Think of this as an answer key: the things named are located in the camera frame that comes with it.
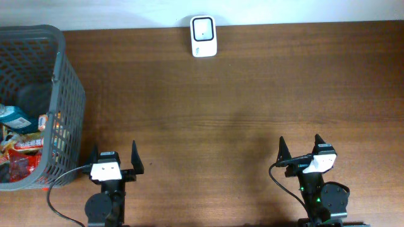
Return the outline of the yellow snack bag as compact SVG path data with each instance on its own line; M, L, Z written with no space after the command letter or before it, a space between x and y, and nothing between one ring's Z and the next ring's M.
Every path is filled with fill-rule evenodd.
M1 139L1 164L9 162L12 153L27 154L44 147L44 139L40 133L19 135L9 132Z

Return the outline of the small orange white packet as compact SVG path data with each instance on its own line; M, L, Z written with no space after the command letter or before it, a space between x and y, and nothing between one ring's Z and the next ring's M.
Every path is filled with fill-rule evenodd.
M39 116L39 121L38 121L38 130L39 131L45 130L48 119L49 118L48 118L47 114L43 114L43 115Z

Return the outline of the blue mouthwash bottle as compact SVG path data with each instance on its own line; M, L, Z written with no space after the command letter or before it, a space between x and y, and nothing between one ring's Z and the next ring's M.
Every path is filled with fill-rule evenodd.
M1 104L1 123L19 134L38 131L38 120L27 115L20 107Z

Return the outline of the red snack packet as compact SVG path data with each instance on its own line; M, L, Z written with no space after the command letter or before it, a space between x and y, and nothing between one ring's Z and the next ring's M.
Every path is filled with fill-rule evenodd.
M9 152L9 181L17 182L29 176L38 167L42 154L39 152L32 154L19 153L13 149Z

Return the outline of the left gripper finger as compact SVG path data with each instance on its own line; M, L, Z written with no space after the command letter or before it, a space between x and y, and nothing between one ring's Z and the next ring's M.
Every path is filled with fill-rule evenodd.
M136 175L144 174L145 169L141 158L138 154L138 149L135 140L132 142L131 164Z
M98 161L98 147L94 145L89 157L85 161L85 165L94 164Z

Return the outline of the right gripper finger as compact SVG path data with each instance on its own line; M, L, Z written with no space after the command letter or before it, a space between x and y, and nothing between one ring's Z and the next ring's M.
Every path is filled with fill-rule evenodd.
M315 142L314 142L314 147L313 147L313 154L318 154L321 151L324 151L325 149L325 141L321 138L319 134L315 135Z
M287 144L283 136L281 136L279 138L278 156L276 158L276 164L289 164L291 159L292 157L288 150Z

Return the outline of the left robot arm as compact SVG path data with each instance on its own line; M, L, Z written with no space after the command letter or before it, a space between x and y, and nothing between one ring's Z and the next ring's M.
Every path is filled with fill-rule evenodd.
M121 169L119 154L115 151L100 153L95 146L85 162L89 168L83 173L100 186L100 192L92 195L85 204L88 226L124 226L126 184L135 182L145 172L135 142L131 146L129 169Z

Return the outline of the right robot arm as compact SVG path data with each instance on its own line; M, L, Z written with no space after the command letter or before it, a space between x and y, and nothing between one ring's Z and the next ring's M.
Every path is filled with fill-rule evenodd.
M296 157L291 156L285 139L279 138L278 155L269 167L268 174L282 190L297 199L307 213L306 218L297 221L297 226L366 226L363 222L344 222L348 216L350 189L341 183L325 182L323 179L323 175L333 168L337 156L334 147L319 134L314 136L311 153ZM272 174L274 167L284 168L287 178L298 178L301 197L297 197L275 179Z

